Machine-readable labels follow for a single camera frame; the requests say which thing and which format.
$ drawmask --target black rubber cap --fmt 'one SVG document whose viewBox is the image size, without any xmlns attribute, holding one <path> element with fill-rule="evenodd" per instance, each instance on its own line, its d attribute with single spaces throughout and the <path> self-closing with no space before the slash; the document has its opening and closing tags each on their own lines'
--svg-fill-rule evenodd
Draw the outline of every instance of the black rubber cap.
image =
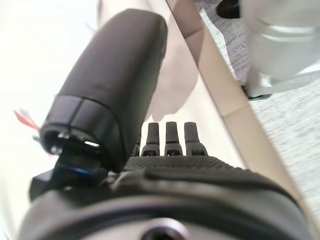
<svg viewBox="0 0 320 240">
<path fill-rule="evenodd" d="M 216 7 L 216 13 L 224 19 L 240 18 L 239 0 L 223 0 Z"/>
</svg>

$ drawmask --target black device housing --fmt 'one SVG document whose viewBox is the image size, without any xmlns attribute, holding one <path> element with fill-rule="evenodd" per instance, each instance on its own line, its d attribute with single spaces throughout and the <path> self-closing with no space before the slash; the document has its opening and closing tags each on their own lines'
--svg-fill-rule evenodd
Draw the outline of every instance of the black device housing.
<svg viewBox="0 0 320 240">
<path fill-rule="evenodd" d="M 53 102 L 40 132 L 43 148 L 59 155 L 68 145 L 82 145 L 121 172 L 157 86 L 167 31 L 162 16 L 149 11 L 128 9 L 109 20 Z"/>
</svg>

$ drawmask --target gray speckled surface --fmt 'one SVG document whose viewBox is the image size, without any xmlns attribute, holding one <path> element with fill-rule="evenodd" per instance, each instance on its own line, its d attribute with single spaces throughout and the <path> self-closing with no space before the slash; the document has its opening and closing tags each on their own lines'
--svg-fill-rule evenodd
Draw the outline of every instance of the gray speckled surface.
<svg viewBox="0 0 320 240">
<path fill-rule="evenodd" d="M 217 16 L 221 0 L 193 1 L 227 64 L 244 82 L 250 61 L 242 20 Z M 250 104 L 320 224 L 320 80 Z"/>
</svg>

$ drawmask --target robotic hand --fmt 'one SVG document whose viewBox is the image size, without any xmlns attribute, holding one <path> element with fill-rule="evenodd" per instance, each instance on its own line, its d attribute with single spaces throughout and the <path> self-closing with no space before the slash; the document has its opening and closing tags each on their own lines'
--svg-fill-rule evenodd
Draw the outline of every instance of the robotic hand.
<svg viewBox="0 0 320 240">
<path fill-rule="evenodd" d="M 18 240 L 311 240 L 306 218 L 280 186 L 208 156 L 195 123 L 141 127 L 157 85 L 167 26 L 126 10 L 96 34 L 72 69 L 41 129 L 59 155 L 33 178 L 32 206 Z"/>
</svg>

